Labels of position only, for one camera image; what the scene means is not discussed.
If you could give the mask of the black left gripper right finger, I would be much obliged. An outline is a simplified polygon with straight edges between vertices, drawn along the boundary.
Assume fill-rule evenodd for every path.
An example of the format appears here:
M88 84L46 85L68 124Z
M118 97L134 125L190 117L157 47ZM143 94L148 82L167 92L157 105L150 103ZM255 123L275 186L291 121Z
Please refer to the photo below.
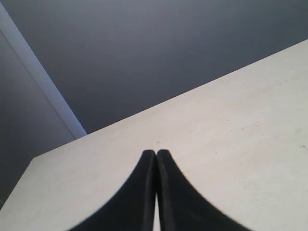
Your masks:
M171 153L157 153L162 231L239 231L241 225L210 204L185 178Z

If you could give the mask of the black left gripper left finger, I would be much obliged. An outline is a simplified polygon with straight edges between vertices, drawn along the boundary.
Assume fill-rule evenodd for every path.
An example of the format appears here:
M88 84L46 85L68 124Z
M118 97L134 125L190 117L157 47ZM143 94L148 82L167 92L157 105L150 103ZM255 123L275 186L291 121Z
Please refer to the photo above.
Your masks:
M156 197L156 154L145 150L115 195L72 231L152 231Z

